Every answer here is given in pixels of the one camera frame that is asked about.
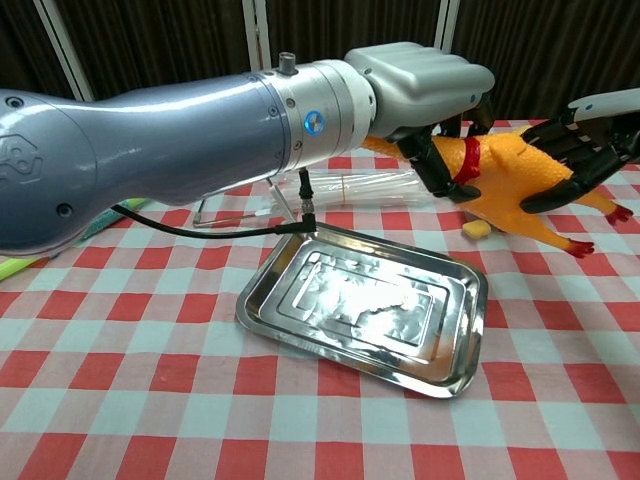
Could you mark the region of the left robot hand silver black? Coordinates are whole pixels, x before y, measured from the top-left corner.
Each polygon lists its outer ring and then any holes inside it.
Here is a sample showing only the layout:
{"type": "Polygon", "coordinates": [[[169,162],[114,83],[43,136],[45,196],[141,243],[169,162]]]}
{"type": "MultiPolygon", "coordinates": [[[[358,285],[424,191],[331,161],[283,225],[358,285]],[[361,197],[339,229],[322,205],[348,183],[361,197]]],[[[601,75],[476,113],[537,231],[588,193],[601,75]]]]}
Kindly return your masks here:
{"type": "Polygon", "coordinates": [[[369,136],[396,147],[434,196],[460,204],[481,196],[453,174],[437,140],[458,139],[462,120],[469,136],[484,135],[495,122],[490,101],[493,73],[486,67],[433,47],[396,42],[350,50],[346,62],[371,84],[377,113],[369,136]]]}

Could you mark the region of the right robot hand black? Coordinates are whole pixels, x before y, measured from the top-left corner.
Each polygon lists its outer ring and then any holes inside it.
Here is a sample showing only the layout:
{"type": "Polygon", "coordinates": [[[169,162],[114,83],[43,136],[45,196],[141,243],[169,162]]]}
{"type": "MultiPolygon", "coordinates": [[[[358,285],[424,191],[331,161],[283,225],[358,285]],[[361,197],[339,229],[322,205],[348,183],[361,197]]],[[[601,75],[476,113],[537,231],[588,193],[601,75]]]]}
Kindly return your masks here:
{"type": "Polygon", "coordinates": [[[601,114],[568,108],[521,137],[570,170],[569,177],[521,201],[527,213],[547,212],[590,193],[627,164],[639,162],[639,112],[601,114]]]}

